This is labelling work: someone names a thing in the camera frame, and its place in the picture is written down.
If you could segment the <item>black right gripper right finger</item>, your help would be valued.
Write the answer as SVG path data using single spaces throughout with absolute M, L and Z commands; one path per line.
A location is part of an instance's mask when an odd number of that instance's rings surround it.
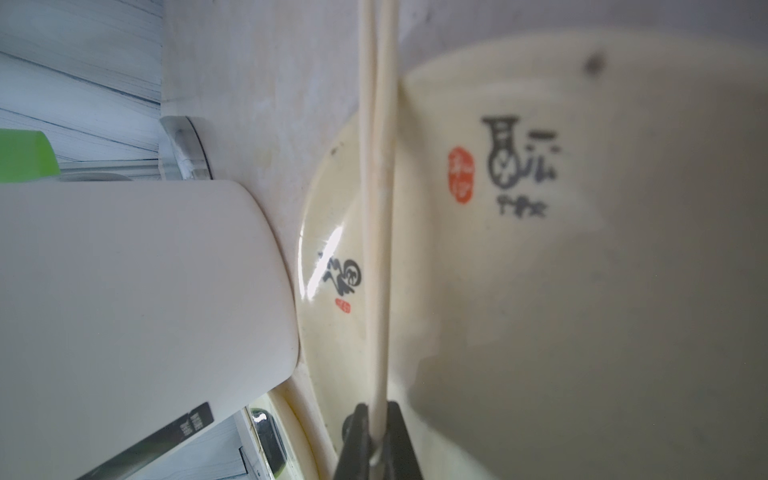
M 386 480 L 424 479 L 401 408 L 395 401 L 387 404 L 383 461 Z

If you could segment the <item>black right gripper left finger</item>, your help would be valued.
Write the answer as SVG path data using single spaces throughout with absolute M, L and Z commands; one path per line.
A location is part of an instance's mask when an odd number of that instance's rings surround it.
M 334 472 L 334 480 L 368 480 L 370 437 L 368 406 L 358 404 L 342 425 L 343 447 Z

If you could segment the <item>chopsticks pair three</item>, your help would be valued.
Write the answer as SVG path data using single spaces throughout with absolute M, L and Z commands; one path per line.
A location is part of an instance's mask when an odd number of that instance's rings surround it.
M 398 1 L 360 1 L 359 147 L 369 435 L 381 446 L 387 425 L 394 168 L 398 116 Z

